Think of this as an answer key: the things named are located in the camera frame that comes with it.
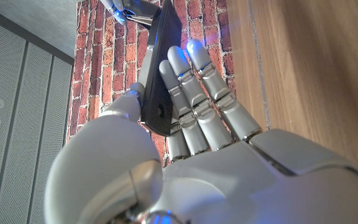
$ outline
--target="wall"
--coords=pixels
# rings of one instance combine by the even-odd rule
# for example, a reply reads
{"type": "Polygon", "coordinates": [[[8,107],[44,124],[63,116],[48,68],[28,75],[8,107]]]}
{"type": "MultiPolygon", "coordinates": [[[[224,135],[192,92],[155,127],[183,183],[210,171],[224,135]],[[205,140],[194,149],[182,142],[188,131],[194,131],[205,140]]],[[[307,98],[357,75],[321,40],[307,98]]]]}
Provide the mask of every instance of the wall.
{"type": "MultiPolygon", "coordinates": [[[[161,6],[163,1],[151,1],[161,6]]],[[[226,0],[175,0],[182,22],[181,48],[189,39],[203,40],[225,81],[235,89],[226,0]]],[[[148,32],[128,22],[121,26],[96,1],[77,5],[75,67],[67,138],[136,82],[148,32]]],[[[163,165],[168,162],[165,138],[151,133],[163,165]]]]}
{"type": "Polygon", "coordinates": [[[44,188],[65,142],[73,65],[20,29],[0,15],[0,223],[44,223],[44,188]]]}

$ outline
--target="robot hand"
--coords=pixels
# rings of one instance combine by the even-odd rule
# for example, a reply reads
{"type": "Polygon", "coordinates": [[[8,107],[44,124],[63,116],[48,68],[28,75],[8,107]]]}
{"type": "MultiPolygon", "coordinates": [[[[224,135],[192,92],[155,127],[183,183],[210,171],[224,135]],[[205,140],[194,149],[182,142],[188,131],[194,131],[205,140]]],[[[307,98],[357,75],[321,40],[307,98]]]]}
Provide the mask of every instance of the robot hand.
{"type": "Polygon", "coordinates": [[[358,169],[292,133],[261,133],[201,42],[189,41],[187,52],[212,102],[171,47],[159,69],[177,117],[174,163],[162,170],[137,124],[144,87],[135,83],[55,159],[47,223],[135,223],[147,211],[146,223],[357,223],[358,169]]]}
{"type": "Polygon", "coordinates": [[[130,20],[150,27],[154,16],[160,10],[158,6],[142,0],[101,0],[101,2],[121,25],[125,25],[127,20],[130,20]]]}

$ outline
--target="black phone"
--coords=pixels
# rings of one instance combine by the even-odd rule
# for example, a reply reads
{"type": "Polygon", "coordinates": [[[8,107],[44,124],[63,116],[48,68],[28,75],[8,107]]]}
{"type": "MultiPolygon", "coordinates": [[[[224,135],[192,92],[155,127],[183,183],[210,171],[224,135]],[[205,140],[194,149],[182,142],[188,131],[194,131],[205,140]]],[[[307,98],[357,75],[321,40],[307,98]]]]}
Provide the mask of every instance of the black phone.
{"type": "Polygon", "coordinates": [[[142,83],[145,82],[140,122],[162,136],[170,135],[173,104],[158,67],[167,59],[168,49],[173,45],[180,46],[180,41],[181,22],[172,2],[166,0],[149,28],[147,52],[139,77],[143,79],[142,83]]]}

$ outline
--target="wooden floor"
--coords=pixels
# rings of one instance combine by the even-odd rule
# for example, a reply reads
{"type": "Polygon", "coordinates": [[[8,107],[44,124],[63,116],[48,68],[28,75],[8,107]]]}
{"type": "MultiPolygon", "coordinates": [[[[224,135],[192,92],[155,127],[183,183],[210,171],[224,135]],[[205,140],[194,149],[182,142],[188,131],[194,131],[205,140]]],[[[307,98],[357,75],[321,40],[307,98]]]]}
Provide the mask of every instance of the wooden floor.
{"type": "Polygon", "coordinates": [[[358,0],[227,1],[237,97],[358,165],[358,0]]]}

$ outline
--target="brick wall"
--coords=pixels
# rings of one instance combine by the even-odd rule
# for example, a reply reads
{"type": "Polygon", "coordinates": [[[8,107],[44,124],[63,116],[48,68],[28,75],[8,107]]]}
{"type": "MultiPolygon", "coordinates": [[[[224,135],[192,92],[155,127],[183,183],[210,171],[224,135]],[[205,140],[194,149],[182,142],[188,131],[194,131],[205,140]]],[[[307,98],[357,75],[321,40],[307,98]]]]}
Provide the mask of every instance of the brick wall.
{"type": "MultiPolygon", "coordinates": [[[[164,0],[150,1],[158,6],[164,0]]],[[[189,39],[203,40],[218,70],[235,91],[226,0],[174,0],[182,23],[181,48],[189,39]]],[[[133,22],[124,27],[97,0],[77,4],[75,66],[67,139],[75,135],[126,88],[137,81],[148,32],[133,22]]],[[[150,134],[167,164],[165,138],[150,134]]]]}

